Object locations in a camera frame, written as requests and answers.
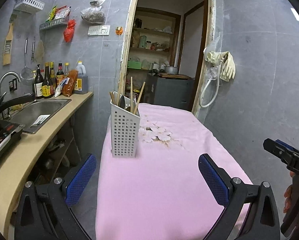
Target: green container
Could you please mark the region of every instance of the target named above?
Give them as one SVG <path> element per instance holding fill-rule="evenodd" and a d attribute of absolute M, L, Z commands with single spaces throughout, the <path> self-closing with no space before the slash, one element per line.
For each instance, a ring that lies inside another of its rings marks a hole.
<path fill-rule="evenodd" d="M 141 69 L 142 63 L 137 61 L 129 60 L 127 63 L 127 68 Z"/>

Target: stainless steel sink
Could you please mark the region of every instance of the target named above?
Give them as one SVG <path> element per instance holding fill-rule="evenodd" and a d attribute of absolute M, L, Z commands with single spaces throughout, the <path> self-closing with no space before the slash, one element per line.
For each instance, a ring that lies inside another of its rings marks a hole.
<path fill-rule="evenodd" d="M 26 105 L 20 112 L 15 114 L 10 121 L 25 125 L 23 129 L 26 133 L 36 133 L 46 122 L 60 109 L 67 105 L 71 99 L 36 99 Z M 33 125 L 40 115 L 50 114 L 41 124 Z"/>

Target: countertop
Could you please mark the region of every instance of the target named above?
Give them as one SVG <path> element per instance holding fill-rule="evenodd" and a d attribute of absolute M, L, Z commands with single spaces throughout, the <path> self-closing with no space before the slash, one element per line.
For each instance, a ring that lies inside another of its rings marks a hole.
<path fill-rule="evenodd" d="M 64 123 L 93 95 L 73 94 L 70 101 L 44 124 L 36 134 L 22 133 L 16 143 L 0 159 L 0 232 L 7 239 L 11 214 L 34 164 Z M 68 99 L 61 95 L 57 99 Z"/>

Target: human hand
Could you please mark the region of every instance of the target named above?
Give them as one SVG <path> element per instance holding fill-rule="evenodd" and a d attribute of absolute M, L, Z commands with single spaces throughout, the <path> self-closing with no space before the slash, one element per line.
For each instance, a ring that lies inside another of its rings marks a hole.
<path fill-rule="evenodd" d="M 294 177 L 295 173 L 291 171 L 290 172 L 290 176 Z M 285 207 L 284 207 L 284 210 L 283 210 L 284 213 L 287 213 L 287 211 L 291 207 L 291 192 L 292 192 L 292 185 L 290 185 L 287 188 L 287 190 L 285 191 L 285 193 L 284 193 L 284 197 L 286 198 L 286 200 L 285 200 Z"/>

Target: light switch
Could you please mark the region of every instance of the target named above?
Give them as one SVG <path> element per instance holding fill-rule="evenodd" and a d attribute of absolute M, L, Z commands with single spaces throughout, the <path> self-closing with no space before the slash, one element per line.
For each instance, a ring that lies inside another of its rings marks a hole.
<path fill-rule="evenodd" d="M 99 27 L 98 35 L 109 35 L 109 28 L 110 28 L 110 25 L 101 25 Z"/>
<path fill-rule="evenodd" d="M 96 35 L 98 35 L 98 33 L 99 33 L 99 25 L 97 25 L 97 26 L 90 26 L 89 28 L 88 28 L 88 33 L 87 33 L 87 35 L 88 36 L 96 36 Z"/>

